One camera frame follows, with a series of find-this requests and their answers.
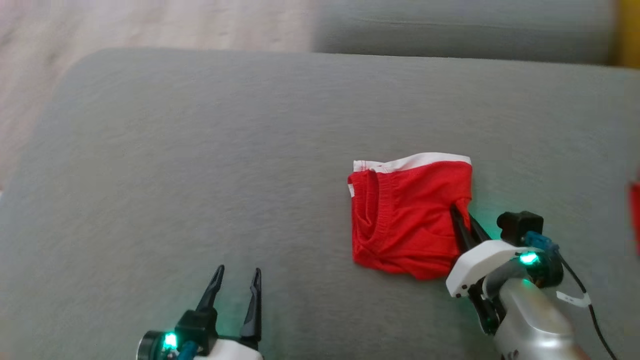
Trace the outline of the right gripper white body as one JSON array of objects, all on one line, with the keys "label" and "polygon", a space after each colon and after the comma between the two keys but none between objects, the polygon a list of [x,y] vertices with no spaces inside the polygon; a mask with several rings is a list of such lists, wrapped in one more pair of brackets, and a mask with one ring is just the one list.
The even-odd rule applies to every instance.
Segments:
[{"label": "right gripper white body", "polygon": [[498,296],[510,279],[528,278],[521,255],[537,253],[535,247],[516,247],[503,240],[487,240],[459,256],[445,284],[451,297],[470,296],[471,286],[479,285],[488,299]]}]

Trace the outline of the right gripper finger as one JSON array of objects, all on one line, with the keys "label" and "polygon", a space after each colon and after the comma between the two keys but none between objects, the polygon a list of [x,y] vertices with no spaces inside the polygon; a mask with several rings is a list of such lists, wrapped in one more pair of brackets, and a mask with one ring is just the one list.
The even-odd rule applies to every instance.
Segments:
[{"label": "right gripper finger", "polygon": [[483,242],[492,240],[489,233],[487,233],[471,213],[469,214],[469,221],[469,235],[467,236],[468,246],[478,246]]},{"label": "right gripper finger", "polygon": [[469,230],[465,217],[455,203],[450,206],[450,216],[455,235],[455,243],[457,244],[459,253],[464,254],[475,248],[477,241],[473,233]]}]

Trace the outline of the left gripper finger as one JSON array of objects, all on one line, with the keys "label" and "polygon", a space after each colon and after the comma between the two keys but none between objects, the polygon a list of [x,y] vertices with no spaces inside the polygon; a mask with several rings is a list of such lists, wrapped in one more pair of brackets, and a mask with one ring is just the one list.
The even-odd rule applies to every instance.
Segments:
[{"label": "left gripper finger", "polygon": [[197,312],[210,312],[214,310],[215,299],[221,289],[225,269],[226,267],[223,264],[220,264],[215,270],[213,277],[208,283],[198,305],[196,306],[195,310]]},{"label": "left gripper finger", "polygon": [[240,341],[243,344],[258,344],[262,340],[262,271],[260,268],[254,270],[249,289],[251,299],[240,329]]}]

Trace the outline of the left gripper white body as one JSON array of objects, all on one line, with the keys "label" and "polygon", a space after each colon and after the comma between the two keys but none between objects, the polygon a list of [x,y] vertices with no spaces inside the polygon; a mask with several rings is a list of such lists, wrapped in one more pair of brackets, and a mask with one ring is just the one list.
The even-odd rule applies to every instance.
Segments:
[{"label": "left gripper white body", "polygon": [[259,351],[261,335],[215,337],[208,347],[194,356],[194,360],[264,360]]}]

